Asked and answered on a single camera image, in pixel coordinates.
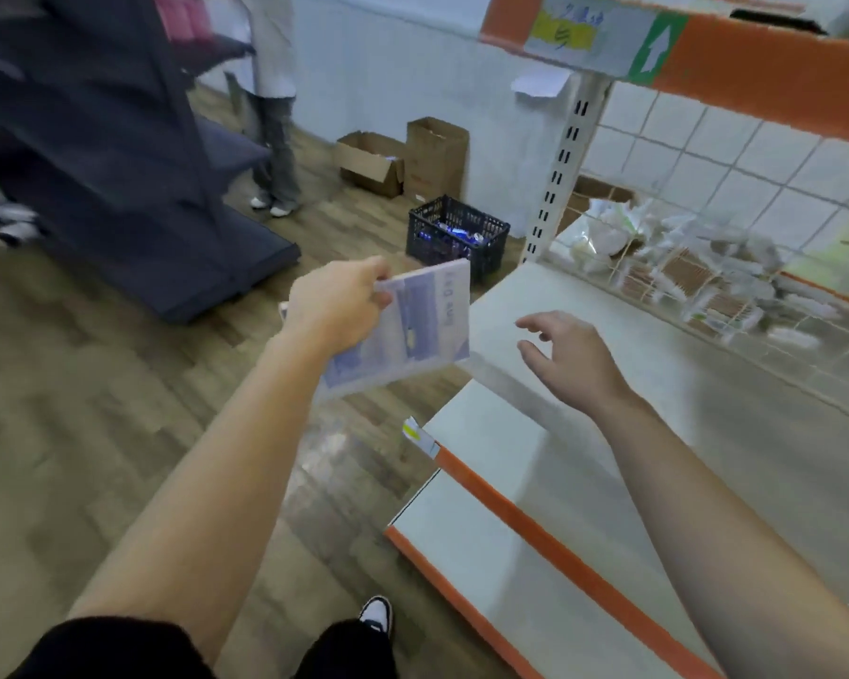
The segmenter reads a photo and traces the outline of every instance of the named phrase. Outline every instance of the right arm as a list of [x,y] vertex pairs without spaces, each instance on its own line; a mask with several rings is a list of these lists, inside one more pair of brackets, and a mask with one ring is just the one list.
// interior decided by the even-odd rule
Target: right arm
[[604,434],[664,569],[731,679],[849,679],[849,606],[626,384],[597,330],[564,312],[517,325],[525,363]]

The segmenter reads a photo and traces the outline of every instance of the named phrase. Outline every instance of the black plastic crate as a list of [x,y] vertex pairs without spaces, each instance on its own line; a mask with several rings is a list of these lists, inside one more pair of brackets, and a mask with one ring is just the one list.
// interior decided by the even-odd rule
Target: black plastic crate
[[[440,224],[479,233],[484,241],[459,238]],[[499,269],[508,235],[508,223],[444,195],[409,211],[406,254],[428,266],[465,258],[472,262],[472,281],[479,282]]]

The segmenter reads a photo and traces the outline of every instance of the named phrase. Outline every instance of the gray pants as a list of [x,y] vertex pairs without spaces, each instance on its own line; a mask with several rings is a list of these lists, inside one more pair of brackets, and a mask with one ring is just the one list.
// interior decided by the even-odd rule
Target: gray pants
[[259,98],[241,90],[242,133],[268,147],[271,158],[251,170],[258,195],[268,204],[291,212],[299,206],[296,159],[290,147],[292,103],[295,98]]

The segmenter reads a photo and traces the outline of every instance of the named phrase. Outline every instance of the white shoe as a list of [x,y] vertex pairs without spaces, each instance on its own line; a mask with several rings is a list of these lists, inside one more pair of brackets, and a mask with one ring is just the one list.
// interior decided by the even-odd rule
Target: white shoe
[[393,605],[383,596],[371,598],[358,613],[358,621],[393,637]]

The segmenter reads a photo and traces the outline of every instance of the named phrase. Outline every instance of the green label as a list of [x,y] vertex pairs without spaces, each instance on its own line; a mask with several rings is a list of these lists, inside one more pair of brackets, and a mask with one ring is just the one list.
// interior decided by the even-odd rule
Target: green label
[[651,24],[651,30],[642,42],[641,49],[635,54],[632,67],[629,68],[625,79],[642,85],[653,81],[664,66],[673,45],[679,40],[685,28],[685,22],[688,20],[689,17],[685,14],[672,11],[658,13],[654,23]]

